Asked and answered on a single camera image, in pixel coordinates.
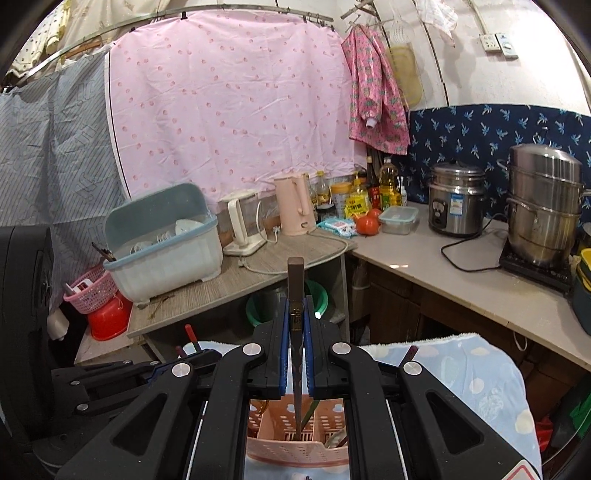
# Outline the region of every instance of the plastic food container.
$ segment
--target plastic food container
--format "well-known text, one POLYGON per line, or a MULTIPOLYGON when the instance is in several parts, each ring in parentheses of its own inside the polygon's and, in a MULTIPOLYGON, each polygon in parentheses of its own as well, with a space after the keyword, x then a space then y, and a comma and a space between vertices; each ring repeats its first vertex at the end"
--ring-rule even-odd
MULTIPOLYGON (((310 408, 312 399, 302 395, 302 411, 310 408)), ((253 400, 248 419, 246 454, 260 462, 281 466, 329 468, 349 464, 347 446, 325 448, 324 443, 345 426, 342 400, 321 400, 306 428, 302 441, 292 442, 296 433, 293 395, 271 400, 262 416, 261 401, 253 400)))
POLYGON ((579 267, 585 280, 591 282, 591 248, 585 248, 581 250, 581 262, 579 267))
POLYGON ((408 235, 417 221, 417 216, 418 209, 415 207, 388 207, 379 216, 382 232, 408 235))
POLYGON ((117 260, 103 263, 121 293, 134 303, 197 280, 211 280, 222 271, 222 244, 217 217, 209 211, 201 190, 180 183, 113 209, 105 220, 105 238, 117 260), (134 253, 138 242, 174 229, 177 220, 202 225, 134 253))
POLYGON ((350 191, 351 183, 348 181, 333 183, 330 186, 330 196, 332 197, 332 203, 335 204, 336 216, 339 218, 345 218, 345 206, 347 205, 350 191))
POLYGON ((573 312, 583 330, 591 335, 591 286, 581 279, 581 271, 577 268, 573 287, 573 312))

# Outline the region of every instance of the yellow oil bottle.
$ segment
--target yellow oil bottle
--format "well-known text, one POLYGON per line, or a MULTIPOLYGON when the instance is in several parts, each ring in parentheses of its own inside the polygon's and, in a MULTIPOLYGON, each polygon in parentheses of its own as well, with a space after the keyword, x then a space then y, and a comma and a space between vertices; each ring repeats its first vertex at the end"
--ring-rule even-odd
POLYGON ((382 210, 402 205, 402 195, 397 187, 397 176, 398 169, 392 165, 392 159, 385 157, 384 165, 379 170, 379 202, 382 210))

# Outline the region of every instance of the curtain rod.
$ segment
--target curtain rod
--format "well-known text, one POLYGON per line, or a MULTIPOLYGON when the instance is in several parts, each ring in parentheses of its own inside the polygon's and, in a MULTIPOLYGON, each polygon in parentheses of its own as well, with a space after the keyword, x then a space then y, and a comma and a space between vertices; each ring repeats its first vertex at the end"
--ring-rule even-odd
POLYGON ((45 68, 49 65, 52 61, 57 60, 62 55, 74 50, 74 48, 79 47, 80 45, 92 40, 93 38, 100 37, 106 33, 109 33, 113 30, 118 30, 120 28, 129 27, 130 25, 136 24, 138 22, 143 22, 145 20, 152 20, 152 19, 164 19, 166 17, 175 17, 176 15, 183 15, 186 12, 194 12, 194 11, 203 11, 203 10, 264 10, 270 12, 278 12, 282 14, 291 14, 297 15, 298 17, 308 17, 311 20, 316 20, 317 22, 334 22, 335 19, 332 17, 327 17, 325 15, 314 14, 312 12, 305 12, 303 10, 294 10, 292 8, 286 7, 273 7, 271 5, 241 5, 241 4, 218 4, 218 5, 193 5, 192 7, 182 7, 182 8, 173 8, 170 10, 163 10, 161 12, 154 12, 147 15, 140 15, 139 17, 135 17, 132 20, 126 20, 123 22, 119 22, 115 25, 110 25, 109 27, 103 28, 102 30, 98 30, 91 35, 87 35, 82 39, 78 40, 74 44, 70 45, 69 47, 64 47, 61 50, 58 50, 54 54, 47 57, 43 60, 40 64, 33 67, 31 70, 27 71, 27 73, 17 81, 17 86, 22 86, 24 83, 41 69, 45 68))

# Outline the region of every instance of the pink plastic basket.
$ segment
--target pink plastic basket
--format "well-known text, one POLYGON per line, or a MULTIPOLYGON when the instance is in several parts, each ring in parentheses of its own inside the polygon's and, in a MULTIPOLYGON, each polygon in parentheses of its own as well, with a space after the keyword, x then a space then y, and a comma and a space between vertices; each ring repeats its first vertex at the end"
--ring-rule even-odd
POLYGON ((78 285, 88 278, 93 284, 75 295, 64 295, 64 300, 74 305, 78 312, 86 315, 100 309, 117 293, 117 285, 111 274, 106 272, 102 265, 97 265, 76 279, 72 286, 78 285))
MULTIPOLYGON (((306 412, 312 398, 302 395, 302 411, 306 412)), ((347 446, 328 449, 324 443, 345 426, 343 400, 321 400, 313 417, 302 432, 302 441, 294 442, 296 416, 293 395, 271 400, 260 415, 261 402, 253 400, 248 420, 249 429, 256 432, 246 439, 246 454, 253 460, 281 466, 328 468, 349 463, 347 446)))

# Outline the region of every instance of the navy floral fabric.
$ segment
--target navy floral fabric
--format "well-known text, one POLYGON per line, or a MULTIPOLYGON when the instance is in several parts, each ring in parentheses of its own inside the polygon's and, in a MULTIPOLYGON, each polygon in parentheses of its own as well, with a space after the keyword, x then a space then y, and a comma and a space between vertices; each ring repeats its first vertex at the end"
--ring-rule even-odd
MULTIPOLYGON (((487 214, 506 213, 508 173, 497 159, 508 160, 509 148, 540 143, 568 152, 583 164, 583 182, 591 187, 591 117, 530 105, 462 105, 411 112, 411 146, 406 156, 393 156, 400 175, 409 177, 407 194, 428 203, 428 177, 438 162, 460 160, 486 172, 487 214)), ((583 204, 581 222, 591 221, 591 203, 583 204)))

